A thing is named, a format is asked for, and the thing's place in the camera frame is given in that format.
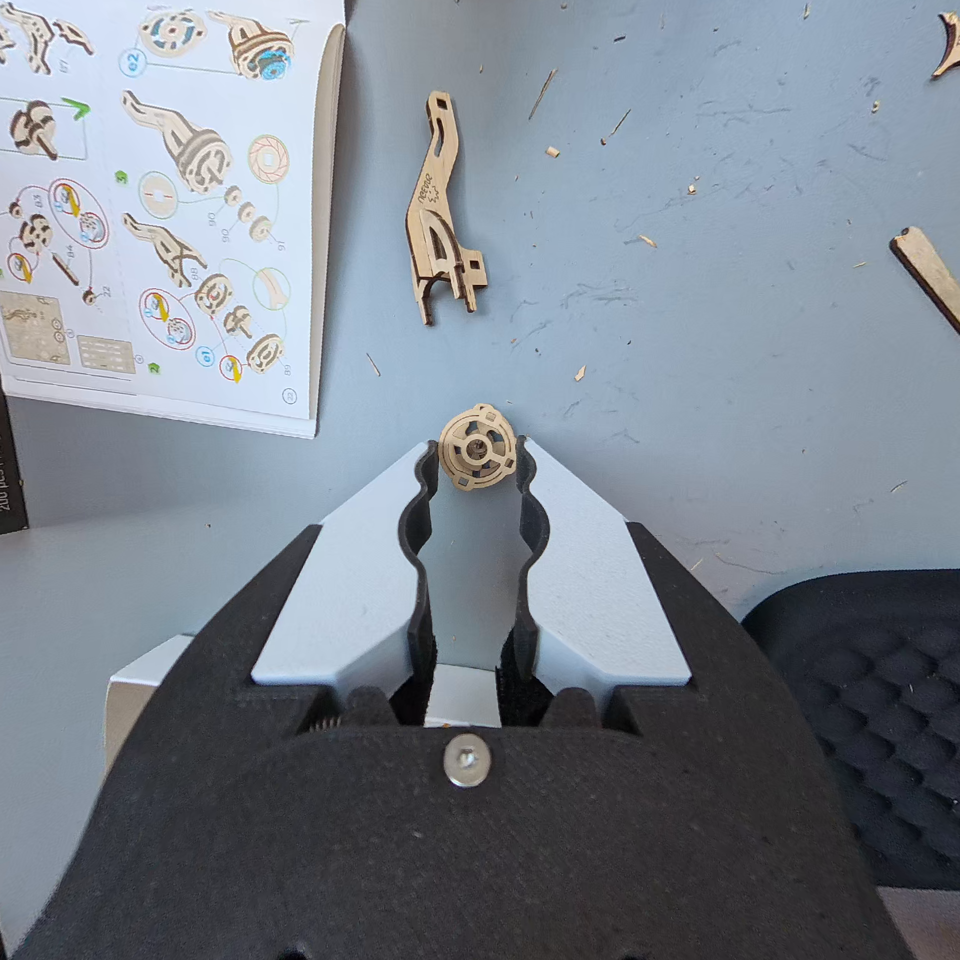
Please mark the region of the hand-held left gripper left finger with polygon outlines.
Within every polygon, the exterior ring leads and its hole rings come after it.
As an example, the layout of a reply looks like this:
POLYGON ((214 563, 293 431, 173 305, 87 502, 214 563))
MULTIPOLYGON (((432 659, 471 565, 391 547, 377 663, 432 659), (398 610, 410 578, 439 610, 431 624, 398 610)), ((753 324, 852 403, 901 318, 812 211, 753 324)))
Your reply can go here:
POLYGON ((380 690, 401 724, 423 724, 437 647, 426 569, 437 442, 417 443, 328 514, 273 625, 252 680, 317 685, 344 703, 380 690))

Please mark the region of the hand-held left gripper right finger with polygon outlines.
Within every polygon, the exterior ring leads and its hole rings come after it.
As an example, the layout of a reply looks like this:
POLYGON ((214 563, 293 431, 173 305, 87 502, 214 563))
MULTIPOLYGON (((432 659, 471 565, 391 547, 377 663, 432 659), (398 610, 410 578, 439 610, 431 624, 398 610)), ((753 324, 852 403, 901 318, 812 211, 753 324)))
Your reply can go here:
POLYGON ((520 534, 531 551, 498 666, 504 726, 537 726, 562 690, 600 716, 621 687, 681 688, 690 666, 626 518, 531 438, 518 441, 520 534))

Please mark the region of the wooden fork arm part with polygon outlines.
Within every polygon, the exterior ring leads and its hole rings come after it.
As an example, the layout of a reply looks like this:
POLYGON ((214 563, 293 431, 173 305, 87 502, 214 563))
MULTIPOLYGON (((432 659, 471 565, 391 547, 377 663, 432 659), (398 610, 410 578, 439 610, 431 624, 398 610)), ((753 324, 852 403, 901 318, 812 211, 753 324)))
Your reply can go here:
POLYGON ((405 229, 411 272, 423 324, 432 326, 429 292, 435 282, 449 282, 455 299, 474 312, 475 290, 488 285, 480 250, 462 246, 454 232, 448 186, 459 152, 459 134, 450 94, 435 90, 426 101, 431 143, 407 209, 405 229))

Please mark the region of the black model kit box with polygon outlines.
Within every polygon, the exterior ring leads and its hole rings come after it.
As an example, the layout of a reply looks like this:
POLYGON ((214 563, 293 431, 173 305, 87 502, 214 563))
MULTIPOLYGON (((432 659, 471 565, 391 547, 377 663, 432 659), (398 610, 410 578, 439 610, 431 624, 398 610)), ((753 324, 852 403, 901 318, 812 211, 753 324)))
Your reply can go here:
POLYGON ((29 528, 26 499, 23 490, 18 452, 4 390, 0 396, 1 413, 1 534, 11 534, 29 528))

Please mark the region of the white cardboard tray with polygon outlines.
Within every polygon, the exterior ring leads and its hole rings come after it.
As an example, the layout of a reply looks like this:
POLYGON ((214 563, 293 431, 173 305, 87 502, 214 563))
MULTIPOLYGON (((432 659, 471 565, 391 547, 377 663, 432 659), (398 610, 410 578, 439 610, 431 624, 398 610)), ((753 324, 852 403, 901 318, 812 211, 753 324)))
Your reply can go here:
MULTIPOLYGON (((109 679, 103 713, 103 774, 110 772, 139 715, 193 639, 191 633, 175 635, 109 679)), ((424 726, 499 728, 495 672, 438 664, 424 726)))

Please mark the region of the black padded wrist rest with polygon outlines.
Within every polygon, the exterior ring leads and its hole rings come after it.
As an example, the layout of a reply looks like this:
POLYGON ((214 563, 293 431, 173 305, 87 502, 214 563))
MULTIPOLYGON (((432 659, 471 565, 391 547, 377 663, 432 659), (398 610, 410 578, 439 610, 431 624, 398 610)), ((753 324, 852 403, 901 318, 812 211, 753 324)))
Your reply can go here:
POLYGON ((959 572, 799 582, 742 626, 821 746, 879 886, 959 888, 959 572))

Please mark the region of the scattered wood chips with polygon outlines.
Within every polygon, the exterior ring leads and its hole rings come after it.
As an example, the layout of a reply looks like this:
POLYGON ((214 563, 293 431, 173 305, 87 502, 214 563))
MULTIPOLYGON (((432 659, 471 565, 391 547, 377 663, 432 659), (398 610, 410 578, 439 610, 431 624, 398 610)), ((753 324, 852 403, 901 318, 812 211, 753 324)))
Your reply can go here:
POLYGON ((852 2, 356 2, 377 157, 364 399, 435 436, 490 396, 703 579, 908 567, 917 492, 882 385, 880 203, 845 133, 852 2), (405 220, 451 97, 476 310, 415 299, 405 220))

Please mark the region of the white instruction booklet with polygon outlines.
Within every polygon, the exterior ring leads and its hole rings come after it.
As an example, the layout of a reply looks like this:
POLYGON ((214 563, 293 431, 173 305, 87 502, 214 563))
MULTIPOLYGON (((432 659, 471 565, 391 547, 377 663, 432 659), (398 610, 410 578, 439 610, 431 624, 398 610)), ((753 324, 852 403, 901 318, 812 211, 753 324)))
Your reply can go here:
POLYGON ((10 398, 313 438, 343 2, 1 4, 10 398))

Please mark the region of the flat wooden strip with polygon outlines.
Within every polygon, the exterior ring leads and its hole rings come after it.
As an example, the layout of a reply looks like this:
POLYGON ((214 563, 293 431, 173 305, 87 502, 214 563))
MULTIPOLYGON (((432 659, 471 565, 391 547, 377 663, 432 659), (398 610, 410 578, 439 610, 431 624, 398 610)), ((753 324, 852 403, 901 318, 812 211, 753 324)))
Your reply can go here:
POLYGON ((911 225, 896 234, 889 247, 952 328, 959 332, 959 282, 927 235, 918 226, 911 225))

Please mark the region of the pointed wooden scrap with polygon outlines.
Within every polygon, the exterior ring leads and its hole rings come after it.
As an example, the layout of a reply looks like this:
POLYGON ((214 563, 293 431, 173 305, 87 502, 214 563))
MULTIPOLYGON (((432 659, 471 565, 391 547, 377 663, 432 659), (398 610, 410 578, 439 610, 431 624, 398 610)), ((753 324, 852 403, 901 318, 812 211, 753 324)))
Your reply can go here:
POLYGON ((940 79, 959 66, 959 13, 956 10, 938 14, 945 32, 944 51, 937 67, 931 74, 931 81, 940 79))

